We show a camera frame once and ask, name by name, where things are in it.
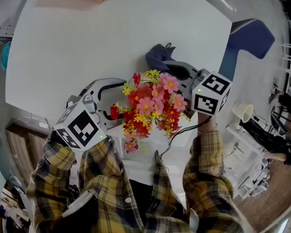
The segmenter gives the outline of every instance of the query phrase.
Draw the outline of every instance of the shirt sleeve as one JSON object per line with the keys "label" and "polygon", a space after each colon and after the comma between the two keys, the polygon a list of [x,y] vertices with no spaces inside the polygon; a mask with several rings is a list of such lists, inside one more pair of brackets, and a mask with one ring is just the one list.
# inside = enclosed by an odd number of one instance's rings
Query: shirt sleeve
{"label": "shirt sleeve", "polygon": [[187,209],[199,217],[199,232],[243,232],[232,201],[233,191],[223,177],[223,145],[218,131],[195,138],[183,175]]}
{"label": "shirt sleeve", "polygon": [[26,190],[34,214],[35,232],[50,231],[67,209],[70,169],[76,163],[75,154],[50,139],[43,147],[44,155],[31,174]]}

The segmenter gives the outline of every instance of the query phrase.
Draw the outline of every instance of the plaid shirt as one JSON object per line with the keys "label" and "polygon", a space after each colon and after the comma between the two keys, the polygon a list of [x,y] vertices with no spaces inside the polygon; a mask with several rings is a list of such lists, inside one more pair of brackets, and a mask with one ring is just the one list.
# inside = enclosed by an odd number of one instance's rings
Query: plaid shirt
{"label": "plaid shirt", "polygon": [[[26,191],[34,208],[36,232],[50,232],[63,220],[67,199],[71,198],[68,191],[70,169],[76,163],[73,151],[51,140],[44,145],[44,152]],[[188,212],[174,217],[182,205],[172,191],[158,153],[155,153],[151,205],[143,224],[114,141],[107,137],[85,151],[80,163],[80,192],[92,193],[96,201],[95,208],[91,208],[97,214],[96,220],[90,222],[91,232],[192,232],[188,224],[190,209],[198,214],[198,232],[243,232],[233,207],[232,187],[222,176],[222,154],[223,145],[217,131],[202,134],[194,140],[192,156],[183,175]]]}

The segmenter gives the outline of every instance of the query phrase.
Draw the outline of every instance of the brown floor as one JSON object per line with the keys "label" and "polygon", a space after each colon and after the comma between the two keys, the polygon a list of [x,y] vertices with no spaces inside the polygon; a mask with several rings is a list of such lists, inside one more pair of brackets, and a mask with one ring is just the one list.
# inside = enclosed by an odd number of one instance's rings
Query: brown floor
{"label": "brown floor", "polygon": [[[291,124],[286,126],[291,132]],[[257,232],[264,230],[291,205],[291,167],[273,161],[268,190],[243,201],[238,196],[235,204]]]}

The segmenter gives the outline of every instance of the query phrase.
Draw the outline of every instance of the blue chair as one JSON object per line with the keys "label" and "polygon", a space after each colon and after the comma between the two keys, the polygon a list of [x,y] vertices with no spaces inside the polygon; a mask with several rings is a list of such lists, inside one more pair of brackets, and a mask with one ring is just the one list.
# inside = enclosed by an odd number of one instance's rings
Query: blue chair
{"label": "blue chair", "polygon": [[273,34],[258,19],[233,22],[219,73],[233,81],[239,50],[263,59],[274,42]]}

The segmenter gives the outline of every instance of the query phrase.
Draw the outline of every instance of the artificial flower bouquet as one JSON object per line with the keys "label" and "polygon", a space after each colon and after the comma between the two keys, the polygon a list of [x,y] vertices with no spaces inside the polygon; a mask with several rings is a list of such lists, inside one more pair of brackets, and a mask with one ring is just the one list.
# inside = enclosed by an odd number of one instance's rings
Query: artificial flower bouquet
{"label": "artificial flower bouquet", "polygon": [[133,83],[124,84],[123,93],[128,96],[129,107],[118,103],[111,107],[112,119],[118,119],[123,113],[126,138],[123,147],[127,152],[135,152],[137,141],[148,138],[153,123],[171,138],[180,129],[179,118],[186,117],[181,111],[185,110],[187,102],[182,95],[174,93],[179,87],[175,77],[151,70],[143,75],[135,73]]}

